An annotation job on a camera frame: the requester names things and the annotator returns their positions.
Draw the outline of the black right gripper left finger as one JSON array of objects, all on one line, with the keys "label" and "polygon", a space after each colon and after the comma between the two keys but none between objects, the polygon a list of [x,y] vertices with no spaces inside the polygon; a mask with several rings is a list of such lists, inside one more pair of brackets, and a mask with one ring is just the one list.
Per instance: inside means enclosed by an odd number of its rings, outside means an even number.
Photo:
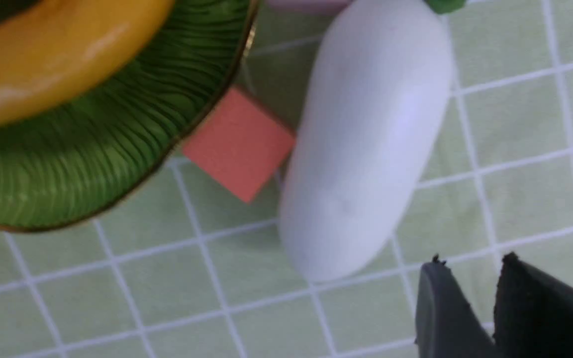
[{"label": "black right gripper left finger", "polygon": [[415,331],[421,358],[498,357],[452,270],[438,255],[421,265]]}]

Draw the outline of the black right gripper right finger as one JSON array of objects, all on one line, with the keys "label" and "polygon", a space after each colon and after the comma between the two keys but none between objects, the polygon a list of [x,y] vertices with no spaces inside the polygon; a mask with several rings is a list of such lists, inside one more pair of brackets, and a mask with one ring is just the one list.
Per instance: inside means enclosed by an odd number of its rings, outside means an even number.
[{"label": "black right gripper right finger", "polygon": [[573,358],[573,287],[515,253],[502,259],[493,311],[505,358]]}]

